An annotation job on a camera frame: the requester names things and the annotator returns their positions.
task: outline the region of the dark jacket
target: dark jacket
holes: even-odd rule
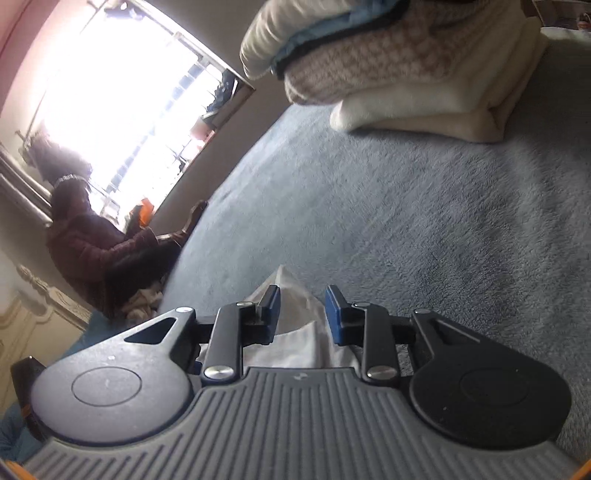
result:
[[[151,229],[126,240],[115,225],[93,212],[54,222],[47,229],[47,248],[57,269],[83,299],[107,314],[105,277],[110,267],[156,245]]]

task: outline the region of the black plastic part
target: black plastic part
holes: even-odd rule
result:
[[[39,441],[44,440],[44,435],[37,420],[27,410],[31,407],[31,389],[33,383],[45,370],[45,366],[36,358],[28,356],[12,364],[10,367],[10,375],[12,377],[12,384],[14,391],[17,394],[18,405],[21,407],[21,412],[26,413],[25,423],[31,435]]]
[[[219,382],[204,375],[208,366],[233,369],[222,382],[240,379],[242,346],[272,341],[280,302],[279,288],[270,286],[258,305],[227,305],[215,322],[180,307],[64,358],[33,385],[35,417],[49,434],[79,445],[152,436],[185,412],[203,384]],[[196,374],[199,342],[210,345]]]
[[[166,428],[193,398],[194,319],[173,310],[56,362],[33,385],[36,418],[80,445],[124,445]]]
[[[336,286],[326,300],[335,341],[363,345],[362,380],[402,388],[418,415],[455,441],[518,449],[555,439],[566,421],[570,391],[550,367],[430,310],[390,316],[377,305],[349,304]],[[410,381],[398,371],[399,344],[408,345]],[[371,378],[368,370],[378,365],[399,374]]]
[[[361,379],[372,385],[394,387],[400,381],[400,365],[396,352],[396,342],[392,334],[390,315],[384,307],[369,304],[357,307],[365,312],[365,333],[363,336],[363,357],[361,360]],[[392,377],[380,380],[372,378],[368,372],[372,368],[389,367]]]
[[[200,372],[204,385],[228,384],[242,377],[242,347],[272,342],[280,305],[280,289],[271,285],[258,305],[240,301],[219,309]],[[228,375],[212,378],[208,369],[215,367],[225,368]]]
[[[554,370],[435,312],[413,321],[431,359],[415,372],[410,399],[432,428],[486,449],[524,448],[560,432],[571,397]]]

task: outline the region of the white cloth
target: white cloth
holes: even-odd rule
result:
[[[482,95],[505,67],[524,24],[525,15],[514,0],[449,78],[438,83],[395,82],[356,92],[335,106],[330,126],[351,131],[387,118],[476,109]]]
[[[325,18],[351,11],[360,0],[268,0],[248,27],[240,58],[250,79],[265,74],[292,35]]]
[[[540,27],[539,18],[527,19],[521,38],[503,72],[482,96],[475,110],[468,113],[389,118],[369,126],[431,132],[468,142],[502,141],[507,120],[548,45],[548,38],[540,33]]]
[[[270,345],[249,345],[242,350],[244,367],[336,368],[359,362],[348,347],[332,341],[324,306],[281,265],[246,300],[258,302],[271,284],[281,289],[281,313]],[[207,346],[198,360],[203,362]]]

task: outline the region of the orange object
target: orange object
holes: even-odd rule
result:
[[[141,206],[142,208],[139,211],[139,225],[142,228],[146,228],[154,216],[154,205],[148,199],[143,199]]]
[[[589,480],[591,479],[591,460],[585,463],[578,471],[575,473],[570,480]]]
[[[18,463],[6,462],[6,466],[10,468],[10,470],[12,470],[12,473],[14,473],[20,480],[37,480]]]

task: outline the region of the white blanket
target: white blanket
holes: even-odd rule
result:
[[[350,131],[387,118],[474,110],[505,67],[524,24],[519,2],[513,2],[448,79],[438,83],[400,81],[356,92],[335,106],[330,126]]]
[[[332,341],[324,306],[281,265],[249,297],[258,302],[271,284],[281,289],[281,313],[270,345],[250,345],[243,349],[247,367],[359,369],[348,347]],[[202,345],[198,360],[203,362],[207,346]]]

